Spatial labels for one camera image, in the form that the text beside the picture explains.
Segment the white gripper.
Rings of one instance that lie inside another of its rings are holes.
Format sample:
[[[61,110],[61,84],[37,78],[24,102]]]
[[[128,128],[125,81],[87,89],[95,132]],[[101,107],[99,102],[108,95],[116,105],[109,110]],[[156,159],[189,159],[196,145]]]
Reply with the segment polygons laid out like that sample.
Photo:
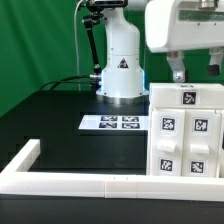
[[[151,0],[145,9],[145,33],[151,52],[168,52],[175,83],[185,81],[185,50],[210,48],[208,75],[221,74],[224,0],[219,0],[215,9],[200,9],[199,0]]]

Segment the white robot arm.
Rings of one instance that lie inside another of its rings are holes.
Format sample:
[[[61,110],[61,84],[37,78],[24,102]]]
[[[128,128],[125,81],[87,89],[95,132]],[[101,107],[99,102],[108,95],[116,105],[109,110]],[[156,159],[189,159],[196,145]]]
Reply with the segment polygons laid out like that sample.
[[[85,0],[83,18],[99,82],[97,98],[127,104],[146,98],[144,70],[139,65],[140,32],[124,11],[145,12],[146,45],[167,54],[173,81],[184,83],[186,50],[207,49],[208,71],[221,72],[224,57],[224,0]]]

